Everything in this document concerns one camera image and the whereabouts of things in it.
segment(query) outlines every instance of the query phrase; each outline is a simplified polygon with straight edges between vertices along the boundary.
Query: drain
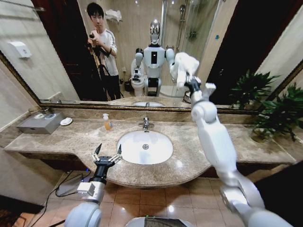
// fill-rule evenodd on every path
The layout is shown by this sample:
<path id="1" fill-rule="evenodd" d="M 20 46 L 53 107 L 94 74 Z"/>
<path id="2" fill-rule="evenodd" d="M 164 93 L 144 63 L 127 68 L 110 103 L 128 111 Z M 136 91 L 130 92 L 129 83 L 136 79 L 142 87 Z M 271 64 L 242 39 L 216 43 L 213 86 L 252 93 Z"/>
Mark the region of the drain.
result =
<path id="1" fill-rule="evenodd" d="M 142 147 L 143 147 L 144 150 L 147 150 L 149 146 L 148 146 L 148 144 L 143 144 Z"/>
<path id="2" fill-rule="evenodd" d="M 49 119 L 52 119 L 52 118 L 54 118 L 56 116 L 56 114 L 54 113 L 52 113 L 52 114 L 48 114 L 47 116 L 45 116 L 45 119 L 46 120 L 49 120 Z"/>

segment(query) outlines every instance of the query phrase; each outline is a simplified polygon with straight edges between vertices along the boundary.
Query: white sink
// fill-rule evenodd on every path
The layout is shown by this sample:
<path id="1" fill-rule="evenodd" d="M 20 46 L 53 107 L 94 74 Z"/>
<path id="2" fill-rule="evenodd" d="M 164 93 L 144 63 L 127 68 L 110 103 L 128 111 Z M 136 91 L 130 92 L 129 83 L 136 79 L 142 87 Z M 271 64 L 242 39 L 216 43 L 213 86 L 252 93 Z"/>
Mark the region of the white sink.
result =
<path id="1" fill-rule="evenodd" d="M 170 158 L 173 146 L 169 138 L 156 131 L 133 131 L 118 142 L 121 144 L 122 158 L 130 163 L 152 165 Z"/>
<path id="2" fill-rule="evenodd" d="M 150 107 L 157 107 L 157 106 L 164 106 L 162 103 L 158 103 L 158 102 L 135 102 L 133 103 L 133 105 L 135 106 L 146 106 L 146 103 L 150 103 Z"/>

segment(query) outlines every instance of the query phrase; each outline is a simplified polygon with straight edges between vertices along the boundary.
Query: white shirt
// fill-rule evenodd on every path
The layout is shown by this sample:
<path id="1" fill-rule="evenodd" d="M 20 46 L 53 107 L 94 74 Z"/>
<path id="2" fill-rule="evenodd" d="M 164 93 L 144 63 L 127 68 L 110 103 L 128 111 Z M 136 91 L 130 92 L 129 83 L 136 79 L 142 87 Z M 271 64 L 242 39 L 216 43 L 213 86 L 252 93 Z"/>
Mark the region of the white shirt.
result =
<path id="1" fill-rule="evenodd" d="M 106 45 L 112 48 L 112 51 L 115 51 L 117 53 L 117 46 L 116 46 L 116 39 L 114 37 L 114 34 L 105 29 L 102 33 L 99 33 L 101 41 Z M 100 55 L 101 62 L 105 67 L 107 68 L 109 74 L 111 76 L 117 76 L 118 69 L 115 61 L 115 57 L 113 55 L 109 55 L 109 57 L 104 56 L 103 53 Z"/>

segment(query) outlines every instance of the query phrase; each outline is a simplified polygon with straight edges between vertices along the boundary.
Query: leaves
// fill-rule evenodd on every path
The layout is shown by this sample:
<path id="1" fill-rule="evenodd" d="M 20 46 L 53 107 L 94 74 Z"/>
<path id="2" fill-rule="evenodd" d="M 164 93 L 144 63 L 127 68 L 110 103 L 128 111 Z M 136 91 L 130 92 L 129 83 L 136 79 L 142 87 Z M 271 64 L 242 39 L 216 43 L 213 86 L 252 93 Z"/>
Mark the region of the leaves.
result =
<path id="1" fill-rule="evenodd" d="M 238 103 L 240 109 L 244 109 L 246 104 L 251 101 L 260 102 L 261 98 L 269 94 L 268 88 L 273 79 L 279 76 L 269 76 L 270 72 L 266 74 L 251 73 L 247 70 L 246 74 L 241 76 L 236 83 L 236 86 L 231 89 L 229 95 L 233 103 Z"/>
<path id="2" fill-rule="evenodd" d="M 293 84 L 287 92 L 276 97 L 275 101 L 262 101 L 265 109 L 258 116 L 257 128 L 263 128 L 274 134 L 290 134 L 295 140 L 292 127 L 298 125 L 303 128 L 303 90 Z"/>

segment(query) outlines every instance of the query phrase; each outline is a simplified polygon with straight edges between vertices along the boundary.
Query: toilet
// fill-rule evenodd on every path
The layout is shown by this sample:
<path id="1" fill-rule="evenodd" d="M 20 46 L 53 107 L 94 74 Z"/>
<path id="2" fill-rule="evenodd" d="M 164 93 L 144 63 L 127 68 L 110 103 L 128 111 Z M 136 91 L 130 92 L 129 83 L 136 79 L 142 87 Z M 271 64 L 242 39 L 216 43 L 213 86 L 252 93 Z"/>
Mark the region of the toilet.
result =
<path id="1" fill-rule="evenodd" d="M 144 95 L 144 82 L 146 80 L 146 75 L 144 74 L 144 65 L 141 62 L 140 72 L 141 76 L 139 77 L 139 81 L 132 80 L 134 78 L 134 69 L 136 68 L 136 60 L 132 61 L 131 65 L 131 84 L 134 89 L 134 96 L 143 96 Z"/>

